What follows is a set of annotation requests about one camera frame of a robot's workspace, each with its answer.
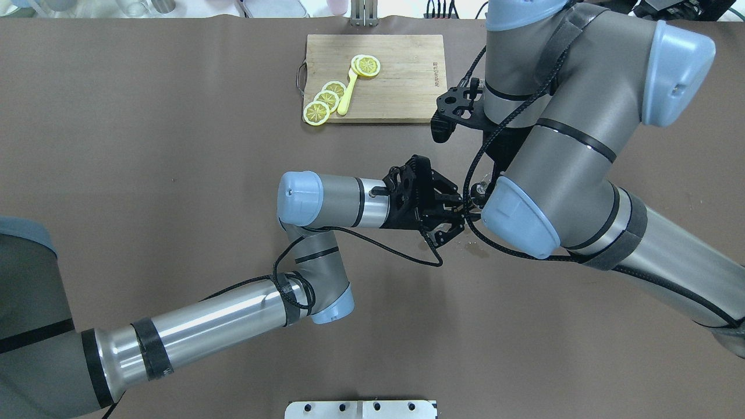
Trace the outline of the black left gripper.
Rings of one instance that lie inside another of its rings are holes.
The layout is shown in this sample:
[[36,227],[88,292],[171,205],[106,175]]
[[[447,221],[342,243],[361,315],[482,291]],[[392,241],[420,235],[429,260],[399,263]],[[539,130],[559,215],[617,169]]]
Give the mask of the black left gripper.
[[466,224],[463,198],[458,186],[439,172],[431,172],[431,202],[402,206],[394,204],[389,198],[389,211],[386,218],[388,230],[420,230],[425,240],[439,248],[460,235]]

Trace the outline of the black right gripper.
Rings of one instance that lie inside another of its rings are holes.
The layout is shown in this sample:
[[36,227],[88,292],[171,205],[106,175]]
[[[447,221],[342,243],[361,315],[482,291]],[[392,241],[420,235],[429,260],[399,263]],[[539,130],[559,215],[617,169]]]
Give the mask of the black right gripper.
[[506,127],[491,141],[486,149],[486,154],[493,161],[493,181],[496,181],[503,172],[506,172],[532,129],[532,126],[520,128]]

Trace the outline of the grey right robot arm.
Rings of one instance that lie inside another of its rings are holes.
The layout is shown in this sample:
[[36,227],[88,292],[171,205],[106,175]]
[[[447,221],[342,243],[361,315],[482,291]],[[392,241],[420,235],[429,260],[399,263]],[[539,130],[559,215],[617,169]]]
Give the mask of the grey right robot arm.
[[525,139],[484,225],[529,257],[564,248],[630,276],[743,357],[743,266],[607,178],[639,125],[686,109],[713,40],[577,1],[491,1],[486,29],[486,117]]

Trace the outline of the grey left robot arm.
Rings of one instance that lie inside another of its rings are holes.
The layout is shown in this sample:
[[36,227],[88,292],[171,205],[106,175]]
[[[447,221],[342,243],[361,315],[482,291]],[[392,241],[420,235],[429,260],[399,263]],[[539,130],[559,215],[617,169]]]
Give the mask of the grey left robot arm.
[[40,223],[2,217],[2,417],[69,418],[111,411],[123,393],[205,356],[309,317],[317,324],[354,309],[335,231],[416,230],[434,250],[443,223],[463,221],[457,186],[436,171],[393,168],[382,180],[285,173],[277,217],[295,270],[216,292],[188,307],[116,331],[78,332],[58,253]]

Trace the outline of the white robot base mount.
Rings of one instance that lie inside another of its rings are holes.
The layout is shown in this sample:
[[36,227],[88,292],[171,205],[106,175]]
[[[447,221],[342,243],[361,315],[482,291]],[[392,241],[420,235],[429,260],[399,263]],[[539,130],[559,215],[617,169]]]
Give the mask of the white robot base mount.
[[439,418],[430,400],[298,401],[285,409],[285,418]]

